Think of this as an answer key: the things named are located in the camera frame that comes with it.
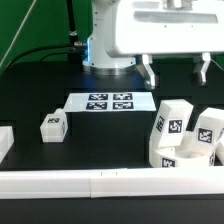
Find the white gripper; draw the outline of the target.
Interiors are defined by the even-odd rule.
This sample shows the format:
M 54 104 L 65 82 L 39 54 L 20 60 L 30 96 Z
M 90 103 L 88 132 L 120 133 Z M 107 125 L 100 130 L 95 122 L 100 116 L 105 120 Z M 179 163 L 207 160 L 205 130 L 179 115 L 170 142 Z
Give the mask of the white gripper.
M 106 21 L 106 52 L 142 54 L 136 68 L 149 90 L 156 87 L 151 55 L 201 53 L 193 58 L 194 73 L 205 85 L 209 52 L 224 52 L 224 0 L 194 0 L 190 10 L 166 9 L 161 0 L 120 0 Z

